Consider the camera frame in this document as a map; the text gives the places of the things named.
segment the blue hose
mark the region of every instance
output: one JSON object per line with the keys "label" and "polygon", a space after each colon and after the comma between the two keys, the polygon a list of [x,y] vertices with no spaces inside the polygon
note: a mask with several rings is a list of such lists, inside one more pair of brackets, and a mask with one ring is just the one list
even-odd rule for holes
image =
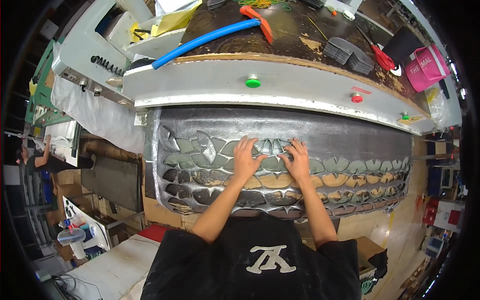
{"label": "blue hose", "polygon": [[183,53],[186,53],[186,52],[192,50],[193,48],[196,48],[196,47],[201,46],[205,43],[208,43],[208,42],[210,42],[210,41],[212,41],[216,38],[226,36],[227,34],[237,32],[237,31],[240,31],[240,30],[243,30],[243,29],[247,29],[247,28],[250,28],[250,27],[259,26],[259,25],[260,25],[259,20],[250,19],[250,20],[247,20],[247,21],[238,22],[238,23],[235,23],[235,24],[217,29],[215,31],[207,33],[206,35],[199,36],[198,38],[181,45],[180,47],[170,51],[167,54],[165,54],[161,58],[155,60],[154,62],[152,62],[152,67],[156,70],[156,69],[160,68],[161,66],[163,66],[164,64],[166,64],[167,62],[177,58],[178,56],[182,55]]}

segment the person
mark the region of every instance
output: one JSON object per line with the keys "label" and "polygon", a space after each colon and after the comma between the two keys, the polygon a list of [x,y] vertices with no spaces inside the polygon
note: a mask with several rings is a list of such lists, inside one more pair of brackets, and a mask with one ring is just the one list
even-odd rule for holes
{"label": "person", "polygon": [[32,156],[29,156],[28,149],[22,145],[21,149],[17,150],[17,158],[19,163],[24,163],[28,172],[47,171],[49,173],[58,173],[68,169],[93,169],[96,162],[95,155],[90,158],[78,156],[78,166],[73,166],[65,162],[64,158],[50,153],[50,139],[48,134],[45,139],[45,149],[43,153],[34,151]]}
{"label": "person", "polygon": [[292,220],[263,213],[230,217],[243,185],[267,155],[252,158],[244,136],[234,149],[234,175],[191,232],[168,230],[145,280],[150,299],[361,298],[357,242],[338,241],[310,178],[305,142],[294,138],[279,155],[300,186],[317,251],[302,244]]}

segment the hand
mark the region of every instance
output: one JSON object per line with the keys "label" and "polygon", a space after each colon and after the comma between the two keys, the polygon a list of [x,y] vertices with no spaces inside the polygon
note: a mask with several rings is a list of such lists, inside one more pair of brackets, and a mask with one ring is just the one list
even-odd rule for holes
{"label": "hand", "polygon": [[265,154],[259,155],[256,159],[252,157],[253,143],[256,141],[257,138],[248,139],[245,135],[233,149],[234,177],[244,183],[255,173],[260,162],[268,157]]}
{"label": "hand", "polygon": [[297,138],[289,141],[292,145],[283,148],[293,155],[293,161],[290,161],[284,154],[279,154],[278,157],[285,162],[287,170],[298,183],[308,182],[310,180],[310,164],[307,145],[305,142],[300,143]]}

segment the red scissors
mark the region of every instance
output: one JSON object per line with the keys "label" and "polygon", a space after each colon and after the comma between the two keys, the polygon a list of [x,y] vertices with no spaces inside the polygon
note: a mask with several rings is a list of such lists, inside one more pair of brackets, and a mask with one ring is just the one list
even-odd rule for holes
{"label": "red scissors", "polygon": [[384,68],[385,70],[391,70],[391,69],[395,69],[395,64],[393,63],[393,60],[388,56],[386,55],[383,51],[380,50],[380,48],[378,48],[377,46],[375,46],[375,44],[368,38],[368,36],[360,29],[360,27],[358,27],[358,30],[360,31],[360,33],[365,37],[365,39],[367,40],[367,42],[370,43],[370,46],[372,47],[373,49],[373,52],[375,53],[375,59],[377,60],[378,64]]}

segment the wooden workbench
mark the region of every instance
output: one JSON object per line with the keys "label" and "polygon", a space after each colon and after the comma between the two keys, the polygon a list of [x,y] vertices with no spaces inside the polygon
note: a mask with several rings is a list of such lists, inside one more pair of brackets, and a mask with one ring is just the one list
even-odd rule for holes
{"label": "wooden workbench", "polygon": [[[348,76],[360,82],[375,86],[401,99],[430,118],[424,97],[418,96],[406,75],[393,76],[375,63],[374,69],[364,75],[353,71],[348,64],[341,65],[322,53],[325,38],[308,20],[310,17],[327,38],[341,37],[373,57],[370,44],[355,25],[373,37],[375,43],[385,45],[391,36],[375,24],[357,16],[348,21],[342,14],[333,16],[328,9],[313,10],[303,2],[288,2],[291,11],[285,11],[280,4],[267,9],[255,9],[270,24],[274,42],[270,45],[259,27],[245,29],[208,42],[195,48],[176,62],[200,60],[263,60],[313,67]],[[221,27],[240,22],[247,17],[240,14],[237,2],[228,1],[221,7],[209,11],[205,3],[197,8],[192,17],[182,43],[212,32]]]}

